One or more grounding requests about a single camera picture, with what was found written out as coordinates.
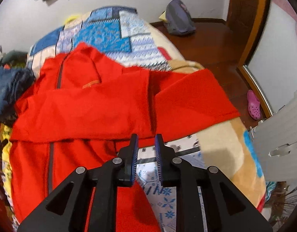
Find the red zip jacket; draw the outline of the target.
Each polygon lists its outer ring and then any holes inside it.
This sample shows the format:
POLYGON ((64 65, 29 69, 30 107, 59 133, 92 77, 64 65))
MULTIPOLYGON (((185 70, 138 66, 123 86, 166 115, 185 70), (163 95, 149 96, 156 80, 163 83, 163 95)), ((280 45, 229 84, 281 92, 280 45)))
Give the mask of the red zip jacket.
POLYGON ((174 141, 239 116, 214 75, 124 67, 79 44, 45 61, 16 101, 12 201, 24 219, 77 167, 97 168, 137 134, 174 141))

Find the yellow duck garment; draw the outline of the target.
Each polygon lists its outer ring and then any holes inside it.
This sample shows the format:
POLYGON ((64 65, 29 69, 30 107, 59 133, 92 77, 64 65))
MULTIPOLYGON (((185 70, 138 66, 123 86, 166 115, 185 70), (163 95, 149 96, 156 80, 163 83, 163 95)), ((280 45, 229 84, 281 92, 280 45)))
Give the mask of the yellow duck garment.
POLYGON ((12 181, 12 166, 9 159, 12 143, 10 142, 12 128, 1 124, 0 141, 2 145, 2 172, 3 172, 3 187, 8 198, 12 198, 11 181, 12 181))

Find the pink croc shoe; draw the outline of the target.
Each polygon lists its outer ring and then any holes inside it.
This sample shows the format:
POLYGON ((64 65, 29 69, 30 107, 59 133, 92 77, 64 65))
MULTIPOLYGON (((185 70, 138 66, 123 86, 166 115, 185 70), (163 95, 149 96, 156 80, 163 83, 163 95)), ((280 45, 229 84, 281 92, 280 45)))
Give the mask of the pink croc shoe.
POLYGON ((260 101, 252 90, 247 92, 248 113, 254 120, 261 118, 260 101))

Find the folded blue jeans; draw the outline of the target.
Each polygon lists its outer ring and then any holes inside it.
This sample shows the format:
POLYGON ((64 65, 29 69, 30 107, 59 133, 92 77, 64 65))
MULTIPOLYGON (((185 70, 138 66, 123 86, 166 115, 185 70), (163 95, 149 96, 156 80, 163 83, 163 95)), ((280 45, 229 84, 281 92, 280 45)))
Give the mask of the folded blue jeans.
POLYGON ((0 122, 14 111, 14 104, 34 80, 34 73, 28 68, 0 67, 0 122))

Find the dark green pillow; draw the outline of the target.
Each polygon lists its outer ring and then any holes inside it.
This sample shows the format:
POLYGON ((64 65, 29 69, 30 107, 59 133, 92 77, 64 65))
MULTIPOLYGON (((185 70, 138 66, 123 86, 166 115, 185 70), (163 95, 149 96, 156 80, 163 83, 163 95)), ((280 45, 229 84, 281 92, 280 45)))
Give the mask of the dark green pillow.
POLYGON ((2 57, 1 64, 25 66, 27 62, 27 54, 27 52, 12 50, 2 57))

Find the blue patchwork bed quilt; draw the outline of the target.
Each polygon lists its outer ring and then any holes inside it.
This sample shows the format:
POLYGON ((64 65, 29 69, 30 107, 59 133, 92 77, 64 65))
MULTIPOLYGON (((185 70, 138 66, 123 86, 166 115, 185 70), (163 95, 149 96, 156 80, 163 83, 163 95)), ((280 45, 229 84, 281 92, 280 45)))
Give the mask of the blue patchwork bed quilt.
POLYGON ((265 180, 248 131, 212 72, 167 60, 134 8, 107 6, 61 26, 28 52, 35 82, 15 103, 9 191, 23 223, 77 167, 102 166, 139 137, 136 182, 117 193, 116 231, 175 231, 176 190, 160 185, 161 134, 193 165, 216 165, 258 212, 265 180))

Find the grey purple backpack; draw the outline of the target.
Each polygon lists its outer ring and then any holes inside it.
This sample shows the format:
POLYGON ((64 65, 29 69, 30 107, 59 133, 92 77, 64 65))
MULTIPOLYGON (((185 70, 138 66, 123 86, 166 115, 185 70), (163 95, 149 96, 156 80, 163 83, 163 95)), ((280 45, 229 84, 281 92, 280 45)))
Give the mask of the grey purple backpack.
POLYGON ((159 19, 171 35, 184 36, 196 31, 191 15, 181 0, 172 0, 159 19))

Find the brown wooden door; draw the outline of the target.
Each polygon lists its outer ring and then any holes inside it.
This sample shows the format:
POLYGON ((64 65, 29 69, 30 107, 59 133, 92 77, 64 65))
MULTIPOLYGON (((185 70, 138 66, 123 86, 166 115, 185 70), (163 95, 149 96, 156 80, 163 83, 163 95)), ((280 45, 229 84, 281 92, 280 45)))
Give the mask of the brown wooden door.
POLYGON ((247 65, 266 23, 271 0, 230 0, 226 24, 245 43, 238 66, 247 65))

